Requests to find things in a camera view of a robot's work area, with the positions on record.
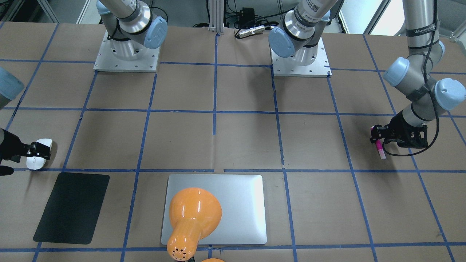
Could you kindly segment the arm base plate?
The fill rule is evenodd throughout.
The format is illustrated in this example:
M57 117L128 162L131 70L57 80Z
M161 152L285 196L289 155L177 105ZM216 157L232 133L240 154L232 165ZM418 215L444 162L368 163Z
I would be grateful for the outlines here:
M280 55L290 54L293 50L291 41L280 34L271 33L269 46L273 61L273 74L279 77L330 77L331 67L322 38L316 46L302 47L289 57Z
M133 40L109 40L106 32L93 69L99 72L156 73L160 50L160 47L149 49Z

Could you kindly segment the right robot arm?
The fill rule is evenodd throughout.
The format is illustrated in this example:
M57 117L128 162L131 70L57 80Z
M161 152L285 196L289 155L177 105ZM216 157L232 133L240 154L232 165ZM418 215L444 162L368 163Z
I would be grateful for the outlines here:
M96 8L106 28L94 70L98 72L156 72L167 21L153 13L141 0L99 0ZM16 163L24 156L33 164L51 158L51 139L22 143L13 133L1 129L1 160Z

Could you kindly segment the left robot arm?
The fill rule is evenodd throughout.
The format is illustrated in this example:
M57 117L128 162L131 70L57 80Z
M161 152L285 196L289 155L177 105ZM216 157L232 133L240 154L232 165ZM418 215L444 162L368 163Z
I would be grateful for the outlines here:
M269 46L279 57L288 58L300 48L320 39L323 22L335 0L302 0L285 14L268 37ZM403 93L411 104L394 116L390 123L371 128L371 143L378 149L395 142L402 148L425 149L427 123L454 109L465 100L465 87L451 78L436 80L430 76L445 46L438 38L436 0L404 0L406 37L409 55L397 58L385 71L383 79Z

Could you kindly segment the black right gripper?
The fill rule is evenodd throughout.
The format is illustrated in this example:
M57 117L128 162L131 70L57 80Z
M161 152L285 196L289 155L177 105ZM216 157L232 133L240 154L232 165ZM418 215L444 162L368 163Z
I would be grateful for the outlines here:
M23 144L19 137L4 129L0 130L0 158L1 161L20 163L22 156L37 157L50 160L50 146L42 143Z

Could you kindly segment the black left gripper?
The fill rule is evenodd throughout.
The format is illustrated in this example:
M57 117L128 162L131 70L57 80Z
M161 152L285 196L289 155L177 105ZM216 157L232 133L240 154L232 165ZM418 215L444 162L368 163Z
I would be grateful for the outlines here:
M397 143L401 148L426 148L427 126L410 125L403 117L403 111L394 116L386 126L375 125L371 127L372 144Z

